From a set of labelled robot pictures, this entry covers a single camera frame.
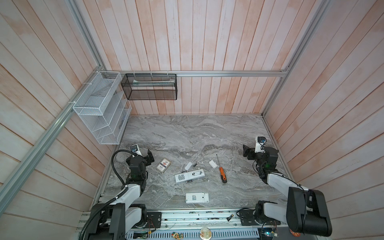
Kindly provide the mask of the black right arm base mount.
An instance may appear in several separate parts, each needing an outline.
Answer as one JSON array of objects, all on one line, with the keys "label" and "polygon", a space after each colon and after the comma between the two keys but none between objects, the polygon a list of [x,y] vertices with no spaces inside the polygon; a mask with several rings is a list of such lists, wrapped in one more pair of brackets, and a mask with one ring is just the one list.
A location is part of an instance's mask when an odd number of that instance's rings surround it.
[{"label": "black right arm base mount", "polygon": [[237,211],[236,214],[239,217],[242,226],[261,226],[262,225],[256,221],[254,216],[254,210],[252,209],[240,209]]}]

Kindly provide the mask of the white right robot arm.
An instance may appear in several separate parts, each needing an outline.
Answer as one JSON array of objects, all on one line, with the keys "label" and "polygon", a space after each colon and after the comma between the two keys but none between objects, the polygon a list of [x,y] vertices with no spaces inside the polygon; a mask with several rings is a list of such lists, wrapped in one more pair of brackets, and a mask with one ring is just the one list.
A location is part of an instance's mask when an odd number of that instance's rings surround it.
[{"label": "white right robot arm", "polygon": [[300,234],[329,237],[333,228],[321,191],[308,189],[284,176],[276,169],[279,151],[257,143],[255,148],[243,145],[243,157],[254,161],[254,170],[270,187],[287,197],[287,205],[258,201],[254,210],[257,223],[281,222],[291,231]]}]

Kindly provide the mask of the round gold white badge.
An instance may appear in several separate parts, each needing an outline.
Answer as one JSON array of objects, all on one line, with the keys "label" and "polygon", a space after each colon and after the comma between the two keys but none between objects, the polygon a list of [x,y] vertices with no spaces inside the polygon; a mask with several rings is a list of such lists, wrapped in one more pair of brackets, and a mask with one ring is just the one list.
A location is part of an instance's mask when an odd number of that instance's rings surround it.
[{"label": "round gold white badge", "polygon": [[201,228],[200,238],[201,240],[210,240],[212,238],[212,231],[207,227]]}]

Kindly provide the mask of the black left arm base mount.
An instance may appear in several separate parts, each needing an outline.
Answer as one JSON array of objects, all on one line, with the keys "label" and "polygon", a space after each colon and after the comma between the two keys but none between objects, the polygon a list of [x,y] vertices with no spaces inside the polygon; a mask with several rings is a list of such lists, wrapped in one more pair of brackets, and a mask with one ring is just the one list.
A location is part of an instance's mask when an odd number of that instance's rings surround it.
[{"label": "black left arm base mount", "polygon": [[162,224],[161,212],[147,212],[145,229],[158,229]]}]

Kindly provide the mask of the playing card box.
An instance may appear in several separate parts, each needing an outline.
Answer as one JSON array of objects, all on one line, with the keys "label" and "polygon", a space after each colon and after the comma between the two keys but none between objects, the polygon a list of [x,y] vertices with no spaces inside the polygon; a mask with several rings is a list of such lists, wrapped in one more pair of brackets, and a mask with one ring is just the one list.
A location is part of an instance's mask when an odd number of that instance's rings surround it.
[{"label": "playing card box", "polygon": [[160,172],[160,173],[164,173],[168,168],[169,166],[172,164],[171,161],[169,161],[168,159],[164,158],[160,161],[160,163],[157,165],[156,169]]}]

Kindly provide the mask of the white battery cover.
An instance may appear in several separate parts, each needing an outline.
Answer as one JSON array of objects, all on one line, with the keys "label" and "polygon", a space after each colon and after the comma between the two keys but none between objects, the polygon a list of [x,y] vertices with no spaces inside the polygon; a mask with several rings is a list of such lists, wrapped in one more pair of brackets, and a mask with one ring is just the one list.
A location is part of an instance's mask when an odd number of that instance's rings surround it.
[{"label": "white battery cover", "polygon": [[193,165],[192,162],[189,162],[189,163],[185,166],[185,170],[188,171],[188,170],[191,168],[192,165]]}]

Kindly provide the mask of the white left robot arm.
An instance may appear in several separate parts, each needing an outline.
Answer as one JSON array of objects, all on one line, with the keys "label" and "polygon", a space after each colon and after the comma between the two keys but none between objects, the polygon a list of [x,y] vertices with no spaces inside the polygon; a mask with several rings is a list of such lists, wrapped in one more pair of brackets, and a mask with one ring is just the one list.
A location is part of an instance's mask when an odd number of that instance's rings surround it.
[{"label": "white left robot arm", "polygon": [[[131,154],[126,159],[131,171],[126,180],[118,174],[114,165],[116,155],[121,152]],[[152,152],[148,150],[143,156],[138,145],[113,153],[111,167],[122,183],[122,190],[107,202],[91,208],[91,215],[79,233],[79,240],[124,240],[135,225],[147,225],[146,206],[134,204],[134,201],[144,193],[148,179],[146,167],[154,161]]]}]

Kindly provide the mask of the white slim remote control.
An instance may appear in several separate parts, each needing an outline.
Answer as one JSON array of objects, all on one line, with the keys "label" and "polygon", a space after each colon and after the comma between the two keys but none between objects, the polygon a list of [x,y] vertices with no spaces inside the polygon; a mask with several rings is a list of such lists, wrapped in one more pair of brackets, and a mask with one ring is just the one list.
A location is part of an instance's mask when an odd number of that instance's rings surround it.
[{"label": "white slim remote control", "polygon": [[203,169],[194,170],[191,172],[184,172],[178,175],[175,175],[176,183],[183,183],[188,181],[193,181],[195,179],[204,178],[206,176]]}]

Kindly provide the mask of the red round sticker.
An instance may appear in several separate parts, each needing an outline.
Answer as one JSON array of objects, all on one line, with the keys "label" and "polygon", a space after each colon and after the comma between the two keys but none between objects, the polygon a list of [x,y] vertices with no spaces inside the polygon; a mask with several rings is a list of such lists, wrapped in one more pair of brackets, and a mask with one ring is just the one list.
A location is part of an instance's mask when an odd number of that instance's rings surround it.
[{"label": "red round sticker", "polygon": [[290,230],[290,233],[291,233],[294,237],[300,237],[300,236],[301,236],[300,233],[293,232],[292,230]]}]

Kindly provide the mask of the orange black screwdriver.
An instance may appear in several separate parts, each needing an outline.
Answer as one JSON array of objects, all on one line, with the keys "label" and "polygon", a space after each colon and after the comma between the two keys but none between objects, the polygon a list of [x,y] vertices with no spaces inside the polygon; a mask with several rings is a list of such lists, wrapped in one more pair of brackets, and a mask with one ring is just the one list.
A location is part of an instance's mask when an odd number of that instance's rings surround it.
[{"label": "orange black screwdriver", "polygon": [[216,157],[217,157],[218,166],[219,166],[219,170],[220,170],[220,174],[221,174],[221,180],[222,180],[222,182],[224,184],[226,184],[228,181],[227,181],[227,177],[226,177],[225,171],[224,171],[223,167],[220,164],[218,155],[216,155]]}]

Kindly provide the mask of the white wide remote cover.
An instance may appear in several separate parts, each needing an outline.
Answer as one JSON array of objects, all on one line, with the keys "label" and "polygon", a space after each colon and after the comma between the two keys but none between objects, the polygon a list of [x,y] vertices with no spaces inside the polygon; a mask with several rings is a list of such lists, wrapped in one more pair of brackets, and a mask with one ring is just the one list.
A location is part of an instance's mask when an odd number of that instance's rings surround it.
[{"label": "white wide remote cover", "polygon": [[213,168],[213,169],[216,169],[218,167],[218,165],[213,161],[209,161],[209,165]]}]

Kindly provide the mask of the aluminium frame rail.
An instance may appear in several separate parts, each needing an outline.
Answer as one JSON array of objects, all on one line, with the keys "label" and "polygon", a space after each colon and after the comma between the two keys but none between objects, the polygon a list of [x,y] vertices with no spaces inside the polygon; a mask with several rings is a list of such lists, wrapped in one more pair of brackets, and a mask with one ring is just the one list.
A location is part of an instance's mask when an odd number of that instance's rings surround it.
[{"label": "aluminium frame rail", "polygon": [[175,74],[178,77],[285,77],[283,70],[229,70],[229,71],[119,71],[124,74]]}]

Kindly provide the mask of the small colourful charm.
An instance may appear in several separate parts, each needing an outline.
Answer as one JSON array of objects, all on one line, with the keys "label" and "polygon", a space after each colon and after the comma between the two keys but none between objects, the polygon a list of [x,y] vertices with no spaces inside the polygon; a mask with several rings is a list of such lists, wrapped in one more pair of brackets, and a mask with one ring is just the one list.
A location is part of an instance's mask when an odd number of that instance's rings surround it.
[{"label": "small colourful charm", "polygon": [[182,240],[184,238],[184,235],[181,233],[173,232],[171,234],[172,238],[175,240]]}]

